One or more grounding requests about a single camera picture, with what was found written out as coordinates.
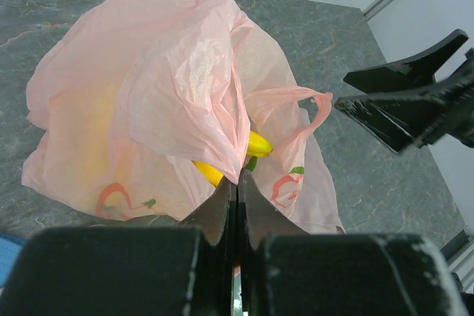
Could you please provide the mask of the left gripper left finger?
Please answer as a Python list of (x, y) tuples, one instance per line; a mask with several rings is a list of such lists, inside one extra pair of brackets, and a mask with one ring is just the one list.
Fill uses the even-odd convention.
[(46, 229), (23, 247), (3, 315), (231, 315), (234, 186), (181, 223)]

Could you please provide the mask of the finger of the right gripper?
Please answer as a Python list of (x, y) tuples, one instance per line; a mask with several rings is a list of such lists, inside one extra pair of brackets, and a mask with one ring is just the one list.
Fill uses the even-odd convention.
[(343, 97), (335, 108), (396, 154), (433, 145), (445, 135), (473, 147), (472, 71), (414, 90)]
[(349, 72), (344, 82), (364, 93), (393, 93), (433, 84), (435, 73), (468, 40), (460, 29), (408, 58)]

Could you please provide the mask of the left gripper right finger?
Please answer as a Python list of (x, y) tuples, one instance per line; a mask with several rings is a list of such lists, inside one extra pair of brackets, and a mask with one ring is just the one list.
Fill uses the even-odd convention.
[(411, 234), (312, 235), (237, 188), (242, 308), (249, 315), (465, 315), (440, 250)]

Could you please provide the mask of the yellow mango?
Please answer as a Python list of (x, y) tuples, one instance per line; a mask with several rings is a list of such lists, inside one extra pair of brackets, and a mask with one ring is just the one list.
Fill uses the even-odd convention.
[(210, 164), (199, 161), (193, 161), (193, 164), (198, 169), (198, 171), (206, 178), (206, 180), (209, 181), (214, 187), (217, 187), (224, 177), (224, 175), (219, 170), (217, 170)]

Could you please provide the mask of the pink plastic bag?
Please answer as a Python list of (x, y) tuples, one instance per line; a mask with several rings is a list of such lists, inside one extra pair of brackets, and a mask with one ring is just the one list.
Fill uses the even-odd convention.
[[(78, 211), (186, 218), (214, 192), (193, 161), (263, 196), (310, 233), (338, 233), (314, 132), (332, 96), (297, 85), (278, 43), (234, 0), (106, 0), (39, 62), (28, 120), (44, 130), (21, 182)], [(272, 145), (247, 155), (250, 131)]]

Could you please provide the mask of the yellow banana bunch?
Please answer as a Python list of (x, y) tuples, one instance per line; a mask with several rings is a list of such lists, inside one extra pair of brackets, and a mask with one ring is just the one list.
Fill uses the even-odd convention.
[(250, 131), (247, 155), (250, 157), (263, 158), (273, 151), (273, 145), (257, 132)]

